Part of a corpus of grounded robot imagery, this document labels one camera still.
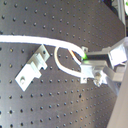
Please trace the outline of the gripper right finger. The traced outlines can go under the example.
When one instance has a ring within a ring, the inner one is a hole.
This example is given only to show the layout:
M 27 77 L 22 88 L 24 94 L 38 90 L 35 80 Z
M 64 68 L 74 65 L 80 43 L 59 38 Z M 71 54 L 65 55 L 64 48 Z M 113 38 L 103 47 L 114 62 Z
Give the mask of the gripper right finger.
M 87 52 L 86 55 L 88 59 L 84 60 L 83 64 L 105 60 L 109 66 L 117 66 L 128 61 L 128 37 L 121 39 L 111 47 L 103 48 L 101 51 Z

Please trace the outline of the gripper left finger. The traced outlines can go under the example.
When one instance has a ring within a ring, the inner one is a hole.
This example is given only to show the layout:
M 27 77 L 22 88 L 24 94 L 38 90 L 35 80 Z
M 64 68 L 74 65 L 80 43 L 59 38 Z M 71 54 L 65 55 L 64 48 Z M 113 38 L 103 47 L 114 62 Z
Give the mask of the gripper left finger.
M 116 95 L 119 94 L 119 86 L 122 84 L 124 73 L 126 71 L 125 66 L 118 66 L 115 71 L 106 65 L 90 65 L 82 64 L 81 84 L 87 82 L 88 78 L 93 80 L 93 83 L 100 87 L 102 84 L 107 85 Z

